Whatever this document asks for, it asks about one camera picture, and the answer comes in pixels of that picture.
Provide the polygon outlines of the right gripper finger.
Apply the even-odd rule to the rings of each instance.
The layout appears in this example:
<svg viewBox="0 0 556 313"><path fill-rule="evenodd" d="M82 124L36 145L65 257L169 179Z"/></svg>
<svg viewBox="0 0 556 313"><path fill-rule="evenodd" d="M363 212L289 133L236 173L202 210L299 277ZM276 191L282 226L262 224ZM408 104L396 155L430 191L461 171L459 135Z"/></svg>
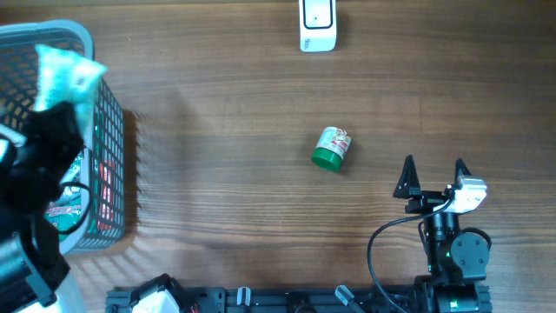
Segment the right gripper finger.
<svg viewBox="0 0 556 313"><path fill-rule="evenodd" d="M458 181L461 177L464 176L471 176L471 172L467 168L464 161L461 158L459 158L455 162L454 180Z"/></svg>
<svg viewBox="0 0 556 313"><path fill-rule="evenodd" d="M393 197L410 199L420 194L420 181L417 175L414 157L408 155L405 159L400 179L394 189Z"/></svg>

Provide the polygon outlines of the mint green white pouch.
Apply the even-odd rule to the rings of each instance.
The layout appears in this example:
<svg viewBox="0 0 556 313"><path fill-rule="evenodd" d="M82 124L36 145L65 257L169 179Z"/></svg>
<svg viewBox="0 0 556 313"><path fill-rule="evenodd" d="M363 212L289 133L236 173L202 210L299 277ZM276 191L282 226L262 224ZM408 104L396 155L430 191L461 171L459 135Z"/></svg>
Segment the mint green white pouch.
<svg viewBox="0 0 556 313"><path fill-rule="evenodd" d="M92 124L98 89L107 67L75 51L46 44L36 44L35 50L38 77L34 111L49 110L61 102L71 103L79 133L84 137Z"/></svg>

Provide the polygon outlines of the green 3M gloves package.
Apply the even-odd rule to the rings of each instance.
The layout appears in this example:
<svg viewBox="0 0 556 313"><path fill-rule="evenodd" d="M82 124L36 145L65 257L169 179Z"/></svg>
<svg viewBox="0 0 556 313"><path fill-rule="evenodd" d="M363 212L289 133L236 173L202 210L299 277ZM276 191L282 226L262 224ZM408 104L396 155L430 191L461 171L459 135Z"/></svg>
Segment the green 3M gloves package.
<svg viewBox="0 0 556 313"><path fill-rule="evenodd" d="M80 183L84 154L79 152L62 178L62 183ZM84 192L76 186L63 189L62 195L49 205L44 217L58 230L67 230L75 225L82 214L82 195Z"/></svg>

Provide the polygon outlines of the green lid jar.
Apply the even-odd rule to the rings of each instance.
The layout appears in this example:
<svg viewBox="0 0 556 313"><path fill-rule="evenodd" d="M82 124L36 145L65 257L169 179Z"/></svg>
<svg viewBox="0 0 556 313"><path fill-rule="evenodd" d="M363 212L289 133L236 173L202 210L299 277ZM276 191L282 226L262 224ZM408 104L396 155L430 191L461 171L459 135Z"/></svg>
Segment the green lid jar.
<svg viewBox="0 0 556 313"><path fill-rule="evenodd" d="M345 130L326 127L315 146L312 162L324 170L339 172L351 141L351 136Z"/></svg>

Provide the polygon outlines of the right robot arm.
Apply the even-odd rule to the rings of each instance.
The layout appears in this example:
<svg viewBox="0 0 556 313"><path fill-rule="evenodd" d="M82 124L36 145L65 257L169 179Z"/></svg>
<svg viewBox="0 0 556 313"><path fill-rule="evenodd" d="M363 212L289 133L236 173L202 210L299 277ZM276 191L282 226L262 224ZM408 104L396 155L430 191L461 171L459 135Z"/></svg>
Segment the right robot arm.
<svg viewBox="0 0 556 313"><path fill-rule="evenodd" d="M443 191L423 190L414 158L406 157L393 197L407 199L405 211L422 219L420 239L428 274L414 279L405 308L410 312L491 312L487 278L492 239L477 228L462 229L459 217L487 196L486 182L455 163L454 181Z"/></svg>

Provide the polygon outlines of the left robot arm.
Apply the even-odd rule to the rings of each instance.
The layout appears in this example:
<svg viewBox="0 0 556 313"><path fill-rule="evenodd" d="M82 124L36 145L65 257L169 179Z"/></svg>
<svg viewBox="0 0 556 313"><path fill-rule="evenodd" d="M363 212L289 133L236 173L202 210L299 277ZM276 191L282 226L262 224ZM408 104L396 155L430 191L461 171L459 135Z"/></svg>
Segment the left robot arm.
<svg viewBox="0 0 556 313"><path fill-rule="evenodd" d="M59 232L44 216L63 193L62 180L83 148L75 106L61 102L29 113L26 141L1 138L1 310L48 307L70 272Z"/></svg>

